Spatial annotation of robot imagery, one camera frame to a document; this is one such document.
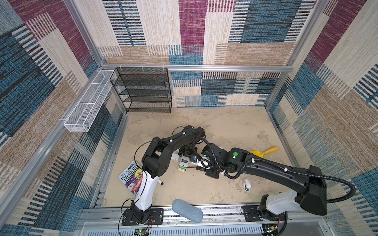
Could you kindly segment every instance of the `red wire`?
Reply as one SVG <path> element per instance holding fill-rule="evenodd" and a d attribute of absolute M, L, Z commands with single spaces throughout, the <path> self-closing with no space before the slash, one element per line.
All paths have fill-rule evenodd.
<path fill-rule="evenodd" d="M 150 227 L 150 229 L 151 229 L 152 228 L 152 224 L 153 224 L 153 216 L 151 216 L 151 222 L 148 224 L 147 229 L 148 229 L 148 227 L 150 227 L 150 225 L 151 225 L 151 227 Z"/>

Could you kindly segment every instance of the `mounting plate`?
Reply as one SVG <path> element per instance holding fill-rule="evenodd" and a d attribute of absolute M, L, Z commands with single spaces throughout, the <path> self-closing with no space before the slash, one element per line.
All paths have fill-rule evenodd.
<path fill-rule="evenodd" d="M 258 208 L 258 205 L 242 206 L 242 208 L 240 209 L 240 212 L 244 215 L 246 222 L 263 221 L 260 218 L 260 214 L 257 208 Z M 285 220 L 284 214 L 280 214 L 278 217 L 280 218 L 280 221 Z"/>
<path fill-rule="evenodd" d="M 130 209 L 124 211 L 126 218 L 122 218 L 122 226 L 131 226 L 131 225 L 138 225 L 138 221 L 136 220 L 135 216 Z M 150 211 L 150 215 L 153 217 L 153 225 L 162 225 L 163 224 L 163 217 L 164 217 L 164 209 L 163 208 L 152 208 Z M 151 222 L 151 218 L 148 218 L 147 222 L 142 225 L 149 225 Z"/>

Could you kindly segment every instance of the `metal vent grille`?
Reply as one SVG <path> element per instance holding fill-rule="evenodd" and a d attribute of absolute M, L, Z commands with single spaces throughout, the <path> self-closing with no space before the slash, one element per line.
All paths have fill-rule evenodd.
<path fill-rule="evenodd" d="M 112 87 L 110 78 L 116 78 L 112 70 L 101 70 L 97 74 L 64 123 L 69 132 L 89 131 Z"/>
<path fill-rule="evenodd" d="M 119 229 L 121 236 L 134 236 L 134 228 Z M 243 225 L 206 225 L 206 226 L 172 226 L 153 227 L 150 230 L 151 236 L 215 236 L 215 235 L 248 235 L 255 236 L 263 233 L 261 224 Z M 117 236 L 117 229 L 89 230 L 87 236 Z"/>

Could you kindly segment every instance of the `patterned carpet wall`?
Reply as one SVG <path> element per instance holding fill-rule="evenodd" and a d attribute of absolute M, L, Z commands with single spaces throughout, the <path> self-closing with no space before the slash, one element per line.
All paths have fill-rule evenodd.
<path fill-rule="evenodd" d="M 72 236 L 108 159 L 121 108 L 109 92 L 89 132 L 66 131 L 0 235 Z"/>
<path fill-rule="evenodd" d="M 76 0 L 108 64 L 286 65 L 315 0 Z M 172 106 L 264 105 L 270 73 L 172 72 Z"/>
<path fill-rule="evenodd" d="M 0 197 L 96 67 L 63 0 L 0 0 Z"/>
<path fill-rule="evenodd" d="M 168 72 L 172 106 L 262 106 L 280 73 Z"/>
<path fill-rule="evenodd" d="M 352 181 L 339 235 L 378 235 L 378 1 L 331 0 L 270 109 L 297 166 Z M 349 188 L 327 182 L 328 197 Z"/>

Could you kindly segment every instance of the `black cable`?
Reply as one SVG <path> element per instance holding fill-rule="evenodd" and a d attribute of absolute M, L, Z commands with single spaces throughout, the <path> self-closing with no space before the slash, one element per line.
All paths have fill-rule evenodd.
<path fill-rule="evenodd" d="M 222 168 L 222 167 L 220 166 L 220 164 L 219 164 L 219 160 L 217 159 L 217 156 L 215 155 L 214 150 L 212 149 L 210 143 L 209 143 L 206 139 L 204 139 L 204 138 L 202 138 L 202 137 L 197 137 L 197 138 L 195 138 L 195 139 L 193 140 L 193 142 L 192 142 L 192 148 L 193 148 L 193 150 L 197 153 L 197 155 L 200 157 L 200 155 L 198 154 L 198 152 L 195 150 L 195 143 L 196 143 L 197 140 L 202 140 L 202 141 L 204 141 L 204 142 L 206 143 L 207 146 L 209 146 L 209 149 L 210 149 L 210 151 L 211 151 L 211 154 L 213 155 L 214 160 L 215 160 L 216 168 L 217 168 L 220 172 L 223 172 L 223 170 L 225 170 L 225 169 Z"/>
<path fill-rule="evenodd" d="M 256 158 L 254 160 L 257 161 L 257 162 L 268 163 L 268 164 L 270 164 L 274 167 L 277 167 L 279 169 L 282 169 L 282 170 L 285 169 L 284 167 L 277 165 L 274 162 L 263 159 L 263 158 Z M 293 171 L 291 169 L 288 169 L 287 172 L 292 173 L 292 174 L 300 174 L 300 175 L 308 176 L 308 177 L 312 177 L 312 178 L 328 179 L 328 180 L 331 180 L 331 181 L 336 181 L 336 182 L 345 184 L 350 188 L 349 193 L 345 194 L 342 197 L 338 197 L 338 198 L 334 198 L 334 199 L 327 199 L 327 203 L 341 202 L 341 201 L 347 200 L 347 199 L 351 198 L 356 193 L 356 188 L 354 187 L 354 185 L 351 182 L 346 181 L 344 179 L 340 179 L 340 178 L 333 177 L 333 176 L 327 176 L 327 175 L 319 175 L 319 174 L 313 174 L 313 173 L 302 173 L 302 172 L 298 172 L 298 171 Z"/>
<path fill-rule="evenodd" d="M 203 136 L 204 139 L 206 139 L 206 134 L 205 136 Z M 200 142 L 197 142 L 196 144 L 200 144 L 200 143 L 203 143 L 203 140 L 201 140 Z"/>
<path fill-rule="evenodd" d="M 176 127 L 173 131 L 172 131 L 172 135 L 171 136 L 173 136 L 173 132 L 177 129 L 177 128 L 180 128 L 180 127 L 182 127 L 182 128 L 184 128 L 185 129 L 185 127 L 184 126 L 179 126 L 179 127 Z"/>
<path fill-rule="evenodd" d="M 283 231 L 285 230 L 285 228 L 286 228 L 286 225 L 287 225 L 287 211 L 285 211 L 284 214 L 285 214 L 285 222 L 283 223 L 282 229 L 278 232 L 278 234 L 276 234 L 276 236 L 280 236 L 283 233 Z"/>
<path fill-rule="evenodd" d="M 127 199 L 126 201 L 123 202 L 123 204 L 122 204 L 122 206 L 121 206 L 121 217 L 119 218 L 119 221 L 118 221 L 118 234 L 119 234 L 119 236 L 122 236 L 121 233 L 120 233 L 120 231 L 119 231 L 119 224 L 120 224 L 120 222 L 121 222 L 122 217 L 123 217 L 123 216 L 126 217 L 126 216 L 124 215 L 124 212 L 122 211 L 122 208 L 123 208 L 123 206 L 125 205 L 125 203 L 126 203 L 127 201 L 132 201 L 132 200 L 131 200 L 131 199 Z"/>
<path fill-rule="evenodd" d="M 144 144 L 146 144 L 146 143 L 150 143 L 150 142 L 153 142 L 153 141 L 161 141 L 161 140 L 151 140 L 151 141 L 145 142 Z M 141 170 L 146 174 L 146 178 L 147 178 L 147 173 L 146 173 L 146 171 L 145 171 L 144 169 L 142 169 L 142 168 L 138 165 L 138 163 L 136 162 L 136 159 L 135 159 L 136 152 L 137 152 L 137 151 L 139 150 L 139 148 L 141 148 L 144 144 L 140 145 L 140 146 L 136 149 L 136 151 L 135 151 L 135 153 L 134 153 L 134 162 L 135 162 L 135 164 L 139 167 L 139 169 L 141 169 Z M 146 179 L 146 182 L 144 183 L 144 187 L 143 187 L 143 190 L 142 190 L 141 195 L 142 195 L 143 192 L 144 192 L 144 189 L 145 189 L 145 187 L 146 187 L 146 183 L 147 183 L 147 179 Z"/>
<path fill-rule="evenodd" d="M 195 140 L 197 139 L 200 139 L 200 140 L 203 140 L 208 146 L 209 146 L 209 149 L 214 157 L 214 160 L 215 160 L 215 164 L 218 168 L 219 171 L 223 172 L 224 171 L 224 168 L 221 167 L 218 163 L 218 159 L 216 158 L 215 154 L 214 154 L 214 151 L 211 147 L 211 145 L 209 144 L 209 142 L 204 139 L 204 138 L 201 138 L 201 137 L 198 137 L 196 138 Z M 280 166 L 280 165 L 277 165 L 276 163 L 272 162 L 272 161 L 269 161 L 269 160 L 266 160 L 266 159 L 263 159 L 263 158 L 259 158 L 257 157 L 256 159 L 254 159 L 256 162 L 265 162 L 265 163 L 268 163 L 274 167 L 277 167 L 279 169 L 282 169 L 282 170 L 285 170 L 284 167 Z M 230 176 L 228 174 L 228 172 L 225 172 L 224 175 L 227 176 L 228 178 L 230 179 L 237 179 L 242 173 L 243 173 L 243 170 L 244 168 L 250 163 L 252 162 L 252 158 L 246 160 L 242 167 L 240 168 L 240 170 L 237 172 L 236 175 L 234 176 Z M 339 183 L 342 183 L 342 184 L 345 184 L 347 185 L 349 188 L 350 188 L 350 191 L 349 193 L 347 193 L 346 195 L 342 196 L 342 197 L 338 197 L 338 198 L 334 198 L 334 199 L 327 199 L 327 203 L 334 203 L 334 202 L 341 202 L 341 201 L 344 201 L 344 200 L 347 200 L 349 198 L 351 198 L 355 193 L 356 193 L 356 188 L 354 187 L 354 185 L 349 182 L 349 181 L 346 181 L 344 179 L 340 179 L 340 178 L 337 178 L 337 177 L 333 177 L 333 176 L 327 176 L 327 175 L 318 175 L 318 174 L 312 174 L 312 173 L 302 173 L 302 172 L 298 172 L 298 171 L 293 171 L 293 170 L 290 170 L 288 169 L 286 172 L 289 172 L 289 173 L 293 173 L 293 174 L 300 174 L 300 175 L 304 175 L 304 176 L 308 176 L 308 177 L 312 177 L 312 178 L 318 178 L 318 179 L 328 179 L 328 180 L 331 180 L 331 181 L 336 181 L 336 182 L 339 182 Z"/>

